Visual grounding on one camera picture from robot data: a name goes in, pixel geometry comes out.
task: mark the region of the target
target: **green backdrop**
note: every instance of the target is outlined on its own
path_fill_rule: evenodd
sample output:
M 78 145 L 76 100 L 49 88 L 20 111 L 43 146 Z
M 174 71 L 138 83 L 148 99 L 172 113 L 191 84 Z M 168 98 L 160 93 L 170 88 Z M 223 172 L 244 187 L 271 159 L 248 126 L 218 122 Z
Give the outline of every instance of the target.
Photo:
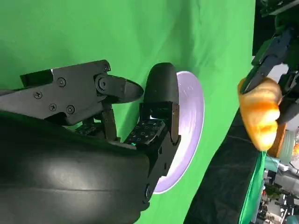
M 158 62 L 195 74 L 206 109 L 198 150 L 179 183 L 153 196 L 138 221 L 181 224 L 237 110 L 236 86 L 250 69 L 254 6 L 254 0 L 3 1 L 0 87 L 20 87 L 24 73 L 100 59 L 110 62 L 110 74 L 142 86 Z M 121 137 L 137 108 L 114 106 Z

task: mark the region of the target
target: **equipment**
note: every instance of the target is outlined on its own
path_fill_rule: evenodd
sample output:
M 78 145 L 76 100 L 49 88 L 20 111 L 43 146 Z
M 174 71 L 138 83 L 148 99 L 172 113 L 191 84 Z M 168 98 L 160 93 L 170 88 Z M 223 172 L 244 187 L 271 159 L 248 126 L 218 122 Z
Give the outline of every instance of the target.
M 299 113 L 299 1 L 261 0 L 262 15 L 276 15 L 276 32 L 272 39 L 261 46 L 252 61 L 253 68 L 247 75 L 240 92 L 249 92 L 257 87 L 272 68 L 281 63 L 289 70 L 279 80 L 283 100 L 279 105 L 278 124 L 283 124 Z
M 181 140 L 177 74 L 170 63 L 151 69 L 120 143 L 112 104 L 143 89 L 108 71 L 106 60 L 45 70 L 0 91 L 0 224 L 129 224 L 149 207 Z

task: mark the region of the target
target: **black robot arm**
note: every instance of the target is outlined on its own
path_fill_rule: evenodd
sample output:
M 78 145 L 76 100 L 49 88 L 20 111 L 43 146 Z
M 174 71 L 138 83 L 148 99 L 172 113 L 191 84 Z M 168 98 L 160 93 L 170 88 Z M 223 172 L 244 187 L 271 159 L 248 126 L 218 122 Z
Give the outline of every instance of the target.
M 153 67 L 123 143 L 112 104 L 143 89 L 108 71 L 105 60 L 46 70 L 0 92 L 0 223 L 129 224 L 148 208 L 180 143 L 176 71 Z
M 289 70 L 278 83 L 283 100 L 277 122 L 283 124 L 299 113 L 299 1 L 261 0 L 261 3 L 263 16 L 276 16 L 276 32 L 272 39 L 264 42 L 253 59 L 253 68 L 242 85 L 241 93 L 257 87 L 274 66 L 287 64 Z

